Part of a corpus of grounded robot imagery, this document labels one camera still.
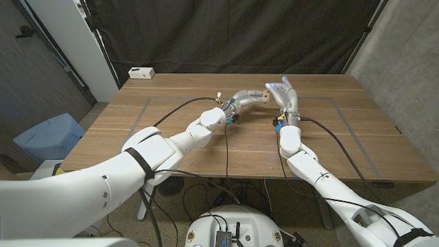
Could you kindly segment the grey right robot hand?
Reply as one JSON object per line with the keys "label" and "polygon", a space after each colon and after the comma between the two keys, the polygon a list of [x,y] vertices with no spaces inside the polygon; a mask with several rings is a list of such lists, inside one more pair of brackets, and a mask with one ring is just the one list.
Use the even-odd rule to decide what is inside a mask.
{"label": "grey right robot hand", "polygon": [[280,112],[285,115],[288,125],[298,126],[298,95],[288,78],[284,75],[281,82],[268,82],[265,87],[280,106]]}

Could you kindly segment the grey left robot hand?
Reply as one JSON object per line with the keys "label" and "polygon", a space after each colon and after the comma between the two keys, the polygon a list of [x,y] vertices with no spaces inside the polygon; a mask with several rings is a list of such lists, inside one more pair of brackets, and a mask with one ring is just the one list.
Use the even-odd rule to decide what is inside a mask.
{"label": "grey left robot hand", "polygon": [[268,99],[263,95],[263,91],[241,90],[235,93],[223,106],[222,110],[227,119],[239,114],[241,110],[252,104],[265,104]]}

